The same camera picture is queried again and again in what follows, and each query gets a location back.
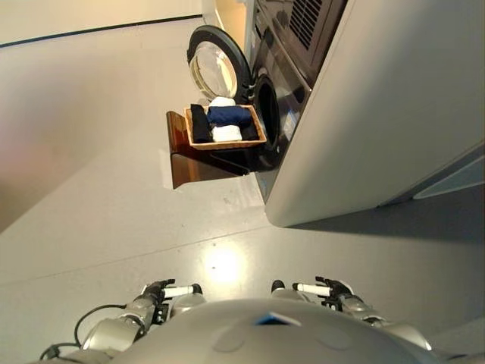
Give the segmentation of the robot left five-finger hand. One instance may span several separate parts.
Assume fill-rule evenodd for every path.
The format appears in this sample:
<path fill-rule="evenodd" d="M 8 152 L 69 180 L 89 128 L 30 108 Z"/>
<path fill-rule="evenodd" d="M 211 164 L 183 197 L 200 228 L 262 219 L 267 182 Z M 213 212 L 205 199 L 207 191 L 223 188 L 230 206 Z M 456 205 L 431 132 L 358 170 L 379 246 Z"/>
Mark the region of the robot left five-finger hand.
<path fill-rule="evenodd" d="M 192 285 L 176 286 L 175 279 L 155 281 L 144 286 L 140 296 L 150 299 L 156 306 L 161 305 L 167 300 L 185 296 L 194 292 Z"/>

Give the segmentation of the robot right five-finger hand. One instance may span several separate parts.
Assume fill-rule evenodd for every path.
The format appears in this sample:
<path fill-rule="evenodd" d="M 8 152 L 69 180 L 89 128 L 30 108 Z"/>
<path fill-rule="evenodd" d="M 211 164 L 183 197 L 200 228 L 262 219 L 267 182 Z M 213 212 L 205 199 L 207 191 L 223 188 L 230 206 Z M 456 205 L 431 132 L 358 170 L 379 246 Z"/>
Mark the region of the robot right five-finger hand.
<path fill-rule="evenodd" d="M 342 310 L 342 298 L 354 295 L 350 286 L 342 281 L 316 276 L 314 284 L 295 282 L 292 288 L 300 293 L 309 293 L 321 300 L 321 305 L 332 310 Z"/>

